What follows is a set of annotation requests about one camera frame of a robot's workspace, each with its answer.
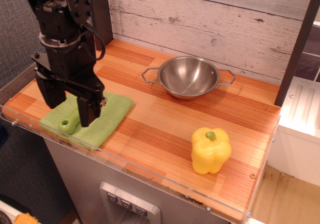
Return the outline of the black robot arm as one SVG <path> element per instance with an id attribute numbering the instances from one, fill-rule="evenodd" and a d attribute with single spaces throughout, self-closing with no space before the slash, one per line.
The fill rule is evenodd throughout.
<path id="1" fill-rule="evenodd" d="M 50 108 L 66 100 L 66 92 L 77 97 L 80 122 L 88 127 L 106 104 L 103 83 L 94 73 L 95 38 L 99 34 L 88 23 L 90 0 L 27 0 L 40 27 L 39 40 L 45 53 L 34 53 L 35 77 Z"/>

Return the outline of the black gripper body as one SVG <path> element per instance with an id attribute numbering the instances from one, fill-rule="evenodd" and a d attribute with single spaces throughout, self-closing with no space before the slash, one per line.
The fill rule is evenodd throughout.
<path id="1" fill-rule="evenodd" d="M 105 105 L 105 89 L 101 80 L 94 73 L 96 56 L 95 37 L 91 32 L 78 32 L 69 40 L 52 39 L 39 34 L 39 40 L 45 47 L 45 53 L 34 53 L 36 76 L 55 80 L 65 91 L 76 97 L 88 96 L 91 100 Z"/>

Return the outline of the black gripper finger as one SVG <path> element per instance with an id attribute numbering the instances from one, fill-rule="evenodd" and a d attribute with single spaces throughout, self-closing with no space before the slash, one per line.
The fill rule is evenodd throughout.
<path id="1" fill-rule="evenodd" d="M 36 82 L 46 104 L 51 109 L 66 100 L 64 89 L 60 87 L 55 80 L 42 79 L 39 76 L 36 76 Z"/>
<path id="2" fill-rule="evenodd" d="M 89 127 L 101 115 L 100 102 L 88 96 L 77 97 L 77 106 L 82 127 Z"/>

